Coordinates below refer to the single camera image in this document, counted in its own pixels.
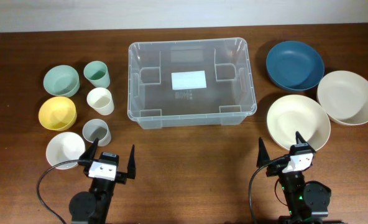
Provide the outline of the dark blue bowl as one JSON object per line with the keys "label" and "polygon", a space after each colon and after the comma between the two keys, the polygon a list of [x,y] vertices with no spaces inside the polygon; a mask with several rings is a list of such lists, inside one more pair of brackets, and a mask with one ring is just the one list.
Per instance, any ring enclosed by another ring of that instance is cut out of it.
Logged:
{"label": "dark blue bowl", "polygon": [[270,80],[287,91],[312,89],[325,72],[321,55],[308,44],[294,40],[272,47],[265,64]]}

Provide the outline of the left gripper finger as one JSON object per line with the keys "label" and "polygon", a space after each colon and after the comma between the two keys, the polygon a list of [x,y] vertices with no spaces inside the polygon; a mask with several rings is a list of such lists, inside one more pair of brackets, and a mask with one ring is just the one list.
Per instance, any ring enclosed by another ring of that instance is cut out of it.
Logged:
{"label": "left gripper finger", "polygon": [[136,161],[135,161],[135,145],[132,145],[129,161],[127,164],[127,178],[135,179],[136,177]]}
{"label": "left gripper finger", "polygon": [[92,145],[79,157],[78,164],[81,166],[89,166],[94,161],[94,155],[98,148],[99,138],[96,138]]}

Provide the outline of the beige bowl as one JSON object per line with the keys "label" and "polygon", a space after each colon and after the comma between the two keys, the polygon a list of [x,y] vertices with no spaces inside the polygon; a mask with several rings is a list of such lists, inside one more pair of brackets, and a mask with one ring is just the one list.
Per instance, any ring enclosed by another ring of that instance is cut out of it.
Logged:
{"label": "beige bowl", "polygon": [[325,75],[318,85],[317,100],[335,123],[368,123],[368,81],[354,72],[338,70]]}

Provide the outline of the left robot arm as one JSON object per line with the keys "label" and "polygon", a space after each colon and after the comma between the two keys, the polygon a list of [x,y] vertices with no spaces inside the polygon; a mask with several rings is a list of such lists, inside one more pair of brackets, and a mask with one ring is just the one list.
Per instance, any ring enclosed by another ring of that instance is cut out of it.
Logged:
{"label": "left robot arm", "polygon": [[118,171],[119,156],[104,152],[99,159],[94,155],[98,148],[99,139],[79,157],[78,165],[84,167],[84,174],[92,179],[87,192],[80,192],[70,200],[69,211],[72,223],[105,223],[109,206],[114,195],[116,184],[125,184],[127,179],[135,179],[136,162],[135,147],[132,146],[127,171]]}

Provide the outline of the cream bowl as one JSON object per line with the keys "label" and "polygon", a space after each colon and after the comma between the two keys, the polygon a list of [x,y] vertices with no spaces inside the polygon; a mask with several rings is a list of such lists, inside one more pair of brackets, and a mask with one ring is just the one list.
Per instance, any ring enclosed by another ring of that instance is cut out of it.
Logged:
{"label": "cream bowl", "polygon": [[270,106],[267,129],[272,139],[286,150],[297,143],[296,133],[300,133],[317,151],[328,142],[331,123],[325,110],[315,100],[302,95],[287,95]]}

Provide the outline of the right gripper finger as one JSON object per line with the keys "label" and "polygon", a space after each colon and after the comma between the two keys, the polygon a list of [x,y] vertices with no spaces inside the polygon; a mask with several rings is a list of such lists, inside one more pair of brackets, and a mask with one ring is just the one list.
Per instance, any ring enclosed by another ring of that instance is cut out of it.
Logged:
{"label": "right gripper finger", "polygon": [[261,168],[262,166],[270,162],[270,157],[265,147],[264,141],[261,137],[258,139],[258,143],[259,143],[259,150],[258,150],[256,167]]}
{"label": "right gripper finger", "polygon": [[300,134],[299,131],[295,133],[296,136],[296,144],[295,150],[298,153],[315,153],[316,151],[305,141],[303,136]]}

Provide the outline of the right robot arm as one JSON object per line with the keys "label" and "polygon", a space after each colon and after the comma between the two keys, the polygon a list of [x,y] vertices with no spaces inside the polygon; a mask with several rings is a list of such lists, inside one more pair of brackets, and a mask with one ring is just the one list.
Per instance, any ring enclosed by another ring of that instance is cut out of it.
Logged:
{"label": "right robot arm", "polygon": [[322,223],[328,216],[331,189],[318,181],[305,181],[303,171],[312,166],[316,151],[299,132],[295,138],[289,153],[274,160],[259,138],[257,172],[266,168],[267,177],[278,177],[289,211],[289,216],[278,218],[279,223]]}

